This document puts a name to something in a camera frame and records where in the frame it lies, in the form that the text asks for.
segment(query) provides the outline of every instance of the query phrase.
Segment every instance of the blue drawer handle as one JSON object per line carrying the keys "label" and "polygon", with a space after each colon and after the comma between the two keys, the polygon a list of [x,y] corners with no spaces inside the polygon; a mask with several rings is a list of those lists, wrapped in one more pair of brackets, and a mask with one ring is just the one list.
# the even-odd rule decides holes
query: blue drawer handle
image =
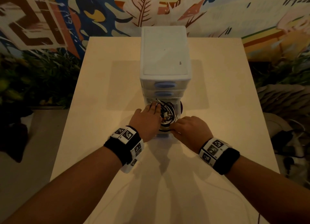
{"label": "blue drawer handle", "polygon": [[172,92],[155,92],[155,95],[158,97],[168,97],[168,96],[172,96],[173,93]]}
{"label": "blue drawer handle", "polygon": [[176,87],[176,83],[174,83],[174,82],[157,82],[154,85],[157,88],[172,88],[172,87]]}

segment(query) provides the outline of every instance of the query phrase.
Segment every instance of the wristband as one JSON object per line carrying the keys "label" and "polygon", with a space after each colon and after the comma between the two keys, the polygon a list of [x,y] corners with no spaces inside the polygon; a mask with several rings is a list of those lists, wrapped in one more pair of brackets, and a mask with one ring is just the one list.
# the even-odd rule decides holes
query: wristband
{"label": "wristband", "polygon": [[117,129],[104,144],[121,161],[123,167],[131,168],[134,166],[140,153],[144,149],[143,140],[137,130],[131,126],[120,127]]}
{"label": "wristband", "polygon": [[199,156],[220,175],[223,175],[230,171],[240,157],[240,153],[227,143],[212,138],[202,146]]}

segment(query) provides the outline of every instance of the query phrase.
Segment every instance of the tabletop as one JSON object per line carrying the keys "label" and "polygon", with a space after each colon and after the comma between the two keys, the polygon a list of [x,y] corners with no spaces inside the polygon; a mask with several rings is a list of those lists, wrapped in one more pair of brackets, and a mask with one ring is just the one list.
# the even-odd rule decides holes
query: tabletop
{"label": "tabletop", "polygon": [[[51,179],[101,147],[144,101],[138,37],[91,37]],[[239,38],[188,38],[192,80],[183,116],[206,121],[215,137],[279,172]],[[133,170],[115,176],[85,223],[257,223],[243,195],[173,139],[146,143]]]}

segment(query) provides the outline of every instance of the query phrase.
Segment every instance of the colorful wall mural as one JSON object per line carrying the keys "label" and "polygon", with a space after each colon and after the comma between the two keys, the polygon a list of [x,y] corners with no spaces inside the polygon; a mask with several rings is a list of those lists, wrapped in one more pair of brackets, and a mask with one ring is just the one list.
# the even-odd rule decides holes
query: colorful wall mural
{"label": "colorful wall mural", "polygon": [[310,0],[0,0],[0,53],[83,60],[90,36],[183,25],[188,37],[242,38],[250,61],[308,55]]}

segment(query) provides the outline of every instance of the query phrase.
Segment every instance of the white floor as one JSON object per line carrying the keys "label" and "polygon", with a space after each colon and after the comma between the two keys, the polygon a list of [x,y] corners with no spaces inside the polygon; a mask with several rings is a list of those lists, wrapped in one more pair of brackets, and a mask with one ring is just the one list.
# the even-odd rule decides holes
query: white floor
{"label": "white floor", "polygon": [[0,152],[0,223],[50,180],[69,110],[35,110],[22,162]]}

